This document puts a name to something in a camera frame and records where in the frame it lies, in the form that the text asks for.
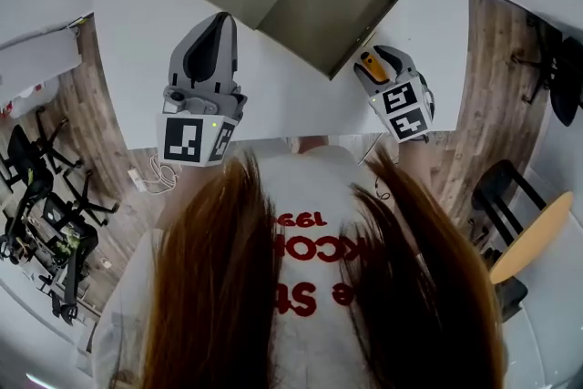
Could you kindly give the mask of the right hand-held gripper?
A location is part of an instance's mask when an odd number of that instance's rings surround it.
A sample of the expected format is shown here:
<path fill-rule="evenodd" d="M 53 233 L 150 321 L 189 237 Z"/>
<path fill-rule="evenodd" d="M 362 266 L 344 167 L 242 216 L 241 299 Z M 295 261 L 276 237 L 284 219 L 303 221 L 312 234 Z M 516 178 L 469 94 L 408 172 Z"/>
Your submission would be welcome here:
<path fill-rule="evenodd" d="M 370 70 L 355 63 L 353 71 L 369 96 L 374 113 L 398 143 L 427 141 L 435 114 L 435 97 L 413 59 L 390 46 L 374 46 L 376 54 L 395 72 L 395 81 L 382 66 Z"/>

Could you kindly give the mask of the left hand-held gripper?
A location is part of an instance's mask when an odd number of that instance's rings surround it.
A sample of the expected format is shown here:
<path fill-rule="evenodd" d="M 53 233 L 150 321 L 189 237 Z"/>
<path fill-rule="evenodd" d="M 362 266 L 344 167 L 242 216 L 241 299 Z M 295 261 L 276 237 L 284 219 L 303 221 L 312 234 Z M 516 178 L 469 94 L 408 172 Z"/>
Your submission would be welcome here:
<path fill-rule="evenodd" d="M 222 163 L 247 97 L 233 81 L 238 70 L 238 34 L 232 15 L 219 12 L 194 26 L 169 61 L 168 85 L 157 116 L 158 155 L 166 163 L 213 167 Z"/>

